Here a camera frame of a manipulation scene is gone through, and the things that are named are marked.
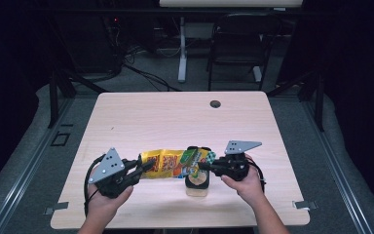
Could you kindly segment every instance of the desk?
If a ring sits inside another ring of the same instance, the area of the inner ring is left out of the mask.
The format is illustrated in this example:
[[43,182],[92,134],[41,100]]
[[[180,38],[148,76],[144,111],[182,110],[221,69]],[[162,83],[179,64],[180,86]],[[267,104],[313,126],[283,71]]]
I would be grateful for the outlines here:
[[[300,8],[303,0],[160,0],[160,7],[167,8]],[[178,82],[186,81],[187,52],[185,50],[185,22],[180,19],[180,64]],[[260,80],[259,67],[253,68],[256,81]]]
[[[210,106],[218,100],[221,106]],[[115,147],[121,158],[142,151],[207,146],[217,154],[230,139],[262,141],[247,151],[262,169],[266,195],[286,225],[310,220],[293,207],[303,201],[275,117],[262,92],[105,93],[98,97],[56,210],[54,229],[77,229],[85,220],[84,178],[92,161]],[[142,179],[108,228],[254,226],[250,206],[214,174],[206,197],[186,195],[184,179]]]

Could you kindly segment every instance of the chair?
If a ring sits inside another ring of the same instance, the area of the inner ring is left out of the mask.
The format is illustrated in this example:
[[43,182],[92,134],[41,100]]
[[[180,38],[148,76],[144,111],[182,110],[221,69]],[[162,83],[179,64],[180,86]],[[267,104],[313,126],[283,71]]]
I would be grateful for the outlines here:
[[228,14],[214,24],[207,62],[208,90],[214,82],[257,83],[254,81],[212,80],[213,65],[263,67],[259,90],[262,90],[266,67],[281,20],[270,14]]

